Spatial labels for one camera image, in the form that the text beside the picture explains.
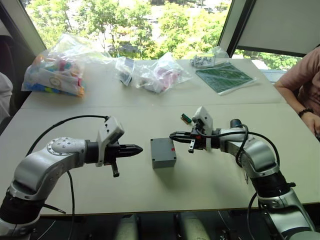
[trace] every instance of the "plastic bag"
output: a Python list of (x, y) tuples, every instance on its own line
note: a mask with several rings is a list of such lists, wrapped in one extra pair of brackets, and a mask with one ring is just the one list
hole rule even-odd
[(152, 65), (136, 66), (133, 81), (136, 88), (154, 93), (166, 92), (173, 86), (191, 79), (191, 75), (167, 52)]
[(196, 54), (190, 60), (191, 65), (197, 69), (212, 68), (216, 64), (216, 59), (228, 59), (229, 56), (220, 46), (215, 46), (209, 52)]
[(115, 78), (128, 86), (135, 70), (135, 61), (125, 56), (118, 57), (115, 62)]
[(256, 77), (248, 76), (229, 61), (219, 63), (211, 68), (199, 69), (195, 71), (195, 74), (219, 95), (247, 87), (257, 80)]
[(27, 68), (21, 90), (82, 97), (85, 64), (111, 61), (109, 54), (95, 50), (89, 40), (64, 33), (54, 47), (40, 53)]

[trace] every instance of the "white cloth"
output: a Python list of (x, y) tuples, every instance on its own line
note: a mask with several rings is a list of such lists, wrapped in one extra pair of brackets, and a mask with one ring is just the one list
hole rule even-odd
[(9, 78), (0, 72), (0, 123), (8, 116), (13, 85)]

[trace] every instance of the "bracelet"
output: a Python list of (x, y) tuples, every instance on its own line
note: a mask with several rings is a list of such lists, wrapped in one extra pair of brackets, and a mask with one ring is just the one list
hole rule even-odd
[(312, 113), (312, 114), (314, 113), (314, 111), (311, 108), (305, 108), (298, 113), (298, 116), (301, 118), (303, 116), (303, 114), (308, 113), (308, 112)]

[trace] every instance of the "robotic arm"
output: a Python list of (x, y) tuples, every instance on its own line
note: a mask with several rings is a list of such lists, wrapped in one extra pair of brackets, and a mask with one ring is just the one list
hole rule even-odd
[(110, 117), (99, 129), (96, 142), (60, 137), (26, 156), (17, 166), (0, 207), (0, 237), (29, 236), (46, 199), (66, 171), (95, 163), (97, 167), (111, 165), (113, 177), (118, 177), (116, 158), (143, 150), (133, 144), (120, 145), (118, 139), (124, 132), (116, 118)]
[[(240, 120), (233, 119), (230, 129), (213, 130), (213, 120), (204, 107), (192, 118), (191, 132), (177, 131), (170, 135), (174, 141), (189, 143), (190, 153), (196, 150), (220, 149), (236, 156), (245, 138)], [(308, 213), (300, 203), (292, 187), (280, 172), (279, 164), (271, 149), (249, 134), (239, 156), (240, 165), (257, 192), (262, 205), (262, 216), (274, 240), (318, 240)]]

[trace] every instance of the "tree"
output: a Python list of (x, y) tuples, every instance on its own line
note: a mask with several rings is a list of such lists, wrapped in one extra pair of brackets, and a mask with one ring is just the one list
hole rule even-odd
[(32, 0), (25, 9), (47, 48), (54, 46), (62, 33), (73, 31), (65, 0)]
[(148, 57), (155, 43), (152, 40), (152, 25), (148, 22), (147, 16), (151, 14), (151, 5), (149, 2), (139, 2), (130, 10), (129, 25), (133, 28), (131, 44), (137, 46), (140, 59)]
[(202, 8), (203, 5), (204, 5), (204, 0), (197, 0), (197, 1), (196, 1), (196, 5), (197, 5), (197, 6), (200, 6), (200, 7)]
[[(169, 3), (175, 3), (179, 5), (186, 5), (188, 3), (196, 3), (196, 0), (168, 0)], [(163, 5), (165, 3), (165, 0), (149, 0), (149, 2), (152, 5)]]
[(119, 27), (128, 26), (128, 9), (118, 6), (114, 0), (82, 0), (78, 10), (78, 21), (83, 24), (79, 31), (82, 34), (95, 34), (102, 36), (101, 46), (107, 50), (108, 34), (111, 36), (112, 46), (116, 51), (119, 49)]
[(263, 61), (270, 69), (284, 71), (292, 68), (301, 59), (301, 57), (295, 56), (239, 49), (237, 49), (234, 54), (243, 55), (245, 59)]
[(189, 34), (189, 15), (187, 8), (176, 3), (166, 2), (164, 14), (159, 19), (161, 35), (165, 37), (163, 52), (173, 52), (179, 44), (185, 42)]
[(216, 5), (214, 8), (221, 13), (229, 8), (229, 4), (222, 1), (219, 5)]
[(30, 0), (20, 0), (20, 1), (24, 7), (26, 7), (30, 3)]
[(172, 52), (177, 59), (190, 58), (217, 45), (228, 11), (213, 14), (197, 9), (197, 14), (190, 16), (190, 9), (168, 2), (165, 9), (159, 21), (165, 37), (160, 50), (162, 54)]

